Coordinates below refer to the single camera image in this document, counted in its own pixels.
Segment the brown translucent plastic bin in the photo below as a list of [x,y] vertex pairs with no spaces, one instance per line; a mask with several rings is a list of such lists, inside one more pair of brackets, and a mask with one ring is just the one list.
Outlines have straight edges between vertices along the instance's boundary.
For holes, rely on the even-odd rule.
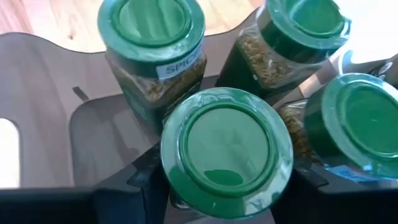
[[[215,85],[238,33],[204,38],[199,90]],[[0,35],[0,224],[99,224],[96,186],[158,146],[159,135],[128,105],[105,52]],[[179,223],[224,220],[169,193],[163,224]]]

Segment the green-lid glass spice jar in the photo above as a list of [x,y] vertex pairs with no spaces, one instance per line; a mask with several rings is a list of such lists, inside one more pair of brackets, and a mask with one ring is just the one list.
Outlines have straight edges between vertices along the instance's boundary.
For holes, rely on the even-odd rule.
[[160,155],[178,199],[227,220],[253,217],[275,204],[294,164],[292,140],[276,110],[228,87],[181,102],[164,124]]
[[263,99],[288,93],[348,41],[350,26],[334,0],[265,0],[239,31],[216,86]]
[[398,90],[387,82],[347,73],[277,112],[296,159],[370,179],[398,179]]
[[167,117],[200,88],[205,16],[196,0],[103,0],[105,57],[136,115],[161,133]]

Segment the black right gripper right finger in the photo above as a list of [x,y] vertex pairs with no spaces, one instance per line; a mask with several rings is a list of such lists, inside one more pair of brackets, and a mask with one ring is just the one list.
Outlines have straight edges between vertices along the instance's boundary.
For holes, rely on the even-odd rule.
[[271,212],[276,224],[398,224],[398,180],[346,166],[294,167]]

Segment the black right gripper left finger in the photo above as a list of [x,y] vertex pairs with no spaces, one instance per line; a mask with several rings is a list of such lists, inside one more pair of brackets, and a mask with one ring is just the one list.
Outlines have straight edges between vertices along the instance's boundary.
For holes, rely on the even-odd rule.
[[168,199],[159,146],[101,181],[94,192],[99,224],[163,224]]

